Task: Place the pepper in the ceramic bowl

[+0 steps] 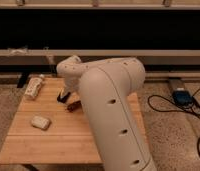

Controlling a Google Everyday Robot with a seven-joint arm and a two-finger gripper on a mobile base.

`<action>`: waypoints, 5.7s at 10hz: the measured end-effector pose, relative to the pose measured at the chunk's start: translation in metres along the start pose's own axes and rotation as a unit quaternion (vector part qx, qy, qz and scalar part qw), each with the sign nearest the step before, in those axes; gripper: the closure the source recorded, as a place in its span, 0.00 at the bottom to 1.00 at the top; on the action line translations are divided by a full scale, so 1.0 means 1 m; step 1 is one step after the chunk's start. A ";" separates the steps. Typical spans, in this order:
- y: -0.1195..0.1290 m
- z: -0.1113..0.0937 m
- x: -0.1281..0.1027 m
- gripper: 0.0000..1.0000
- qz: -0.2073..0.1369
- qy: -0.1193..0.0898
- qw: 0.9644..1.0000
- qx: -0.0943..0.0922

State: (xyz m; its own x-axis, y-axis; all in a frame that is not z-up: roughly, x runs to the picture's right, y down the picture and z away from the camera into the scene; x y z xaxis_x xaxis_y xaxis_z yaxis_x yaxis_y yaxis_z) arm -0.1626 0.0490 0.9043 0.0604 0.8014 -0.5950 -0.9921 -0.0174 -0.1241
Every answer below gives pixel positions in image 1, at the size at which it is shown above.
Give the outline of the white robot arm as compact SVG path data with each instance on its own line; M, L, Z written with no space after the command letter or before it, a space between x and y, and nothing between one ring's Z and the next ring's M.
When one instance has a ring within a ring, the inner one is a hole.
M83 62L74 55L57 64L62 97L76 92L105 171L157 171L127 97L142 87L145 68L135 57Z

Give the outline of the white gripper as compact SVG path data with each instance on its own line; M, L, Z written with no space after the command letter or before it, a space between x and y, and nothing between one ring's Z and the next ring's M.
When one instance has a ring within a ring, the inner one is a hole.
M71 93L78 91L79 80L78 79L65 79L64 80L64 88L60 91L57 101L61 101L62 103L66 103L71 96Z

